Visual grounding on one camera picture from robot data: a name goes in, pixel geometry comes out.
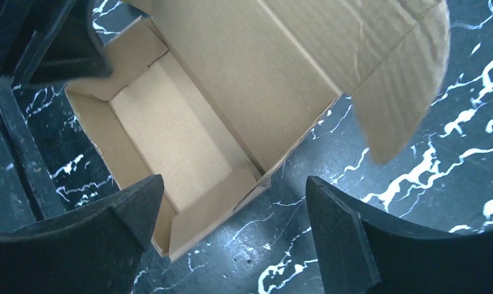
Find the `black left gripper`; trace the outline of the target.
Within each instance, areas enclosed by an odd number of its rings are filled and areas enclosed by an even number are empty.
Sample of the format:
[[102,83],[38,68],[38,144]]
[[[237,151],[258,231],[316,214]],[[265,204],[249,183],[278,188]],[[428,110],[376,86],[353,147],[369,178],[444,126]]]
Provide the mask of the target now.
[[47,85],[113,73],[94,1],[0,1],[0,77]]

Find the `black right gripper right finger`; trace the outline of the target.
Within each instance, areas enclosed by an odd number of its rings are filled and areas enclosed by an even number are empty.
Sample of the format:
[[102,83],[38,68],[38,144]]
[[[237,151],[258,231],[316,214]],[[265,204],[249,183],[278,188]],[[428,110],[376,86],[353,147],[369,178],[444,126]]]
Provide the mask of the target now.
[[318,176],[307,178],[306,202],[326,293],[493,293],[493,230],[414,224]]

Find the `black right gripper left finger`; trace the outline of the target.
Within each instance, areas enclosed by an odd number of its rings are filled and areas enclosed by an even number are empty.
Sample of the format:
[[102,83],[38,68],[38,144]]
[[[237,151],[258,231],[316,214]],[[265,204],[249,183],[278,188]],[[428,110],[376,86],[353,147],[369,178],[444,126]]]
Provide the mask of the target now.
[[160,175],[10,233],[0,293],[130,293],[164,194]]

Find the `brown cardboard box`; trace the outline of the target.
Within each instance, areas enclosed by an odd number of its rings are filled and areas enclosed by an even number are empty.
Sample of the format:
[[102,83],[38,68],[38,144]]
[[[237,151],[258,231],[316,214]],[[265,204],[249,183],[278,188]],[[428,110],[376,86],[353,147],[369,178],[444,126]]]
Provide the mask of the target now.
[[450,50],[445,1],[132,1],[109,78],[69,102],[114,181],[160,174],[147,243],[176,260],[261,194],[342,95],[372,158],[408,143]]

